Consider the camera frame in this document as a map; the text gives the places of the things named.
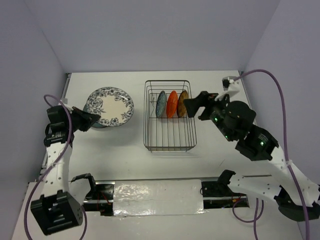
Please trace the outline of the speckled white plate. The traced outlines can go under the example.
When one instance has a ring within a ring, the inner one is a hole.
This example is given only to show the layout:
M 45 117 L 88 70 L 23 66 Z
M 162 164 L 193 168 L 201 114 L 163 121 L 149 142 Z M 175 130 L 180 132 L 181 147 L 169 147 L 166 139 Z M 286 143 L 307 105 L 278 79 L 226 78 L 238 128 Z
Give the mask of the speckled white plate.
M 108 127 L 119 127 L 127 123 L 134 114 L 132 97 L 117 87 L 101 87 L 93 91 L 86 100 L 85 105 L 102 106 L 102 114 L 110 120 Z

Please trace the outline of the dark green plate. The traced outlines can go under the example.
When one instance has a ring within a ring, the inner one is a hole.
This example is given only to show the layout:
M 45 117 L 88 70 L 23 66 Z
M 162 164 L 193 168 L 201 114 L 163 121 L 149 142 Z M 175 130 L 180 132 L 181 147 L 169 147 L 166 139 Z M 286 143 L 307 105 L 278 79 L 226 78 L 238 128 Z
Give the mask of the dark green plate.
M 102 106 L 93 106 L 93 105 L 88 105 L 86 104 L 83 107 L 83 111 L 92 115 L 99 115 L 100 119 L 97 120 L 92 127 L 96 128 L 96 129 L 100 129 L 100 128 L 106 128 L 110 125 L 111 121 L 109 119 L 107 119 L 105 116 L 102 116 L 102 114 L 105 113 L 104 109 L 102 108 Z

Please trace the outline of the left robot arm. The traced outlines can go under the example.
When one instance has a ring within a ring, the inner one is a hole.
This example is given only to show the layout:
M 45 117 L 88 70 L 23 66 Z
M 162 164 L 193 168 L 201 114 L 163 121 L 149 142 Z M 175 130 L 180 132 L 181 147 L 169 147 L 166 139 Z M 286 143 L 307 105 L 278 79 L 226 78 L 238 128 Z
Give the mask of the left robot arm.
M 69 178 L 69 166 L 76 131 L 86 132 L 100 119 L 76 107 L 62 105 L 47 109 L 49 124 L 44 145 L 47 168 L 42 175 L 41 195 L 30 203 L 30 211 L 43 234 L 48 236 L 80 226 L 84 220 L 83 202 L 97 196 L 98 186 L 90 173 Z

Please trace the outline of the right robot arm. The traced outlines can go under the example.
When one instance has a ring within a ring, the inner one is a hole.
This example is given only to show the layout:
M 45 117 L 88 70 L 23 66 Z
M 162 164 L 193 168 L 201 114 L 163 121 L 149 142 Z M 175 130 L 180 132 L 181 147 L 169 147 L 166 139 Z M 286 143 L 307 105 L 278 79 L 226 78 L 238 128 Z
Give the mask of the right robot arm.
M 224 170 L 217 180 L 217 190 L 223 196 L 244 193 L 276 203 L 287 218 L 303 222 L 320 217 L 320 186 L 310 181 L 293 163 L 285 159 L 278 141 L 265 129 L 254 124 L 256 112 L 242 101 L 230 101 L 226 94 L 215 100 L 216 93 L 202 91 L 196 98 L 183 101 L 187 115 L 194 117 L 200 107 L 204 111 L 198 119 L 211 120 L 235 149 L 244 157 L 265 169 L 277 184 L 248 179 L 232 170 Z

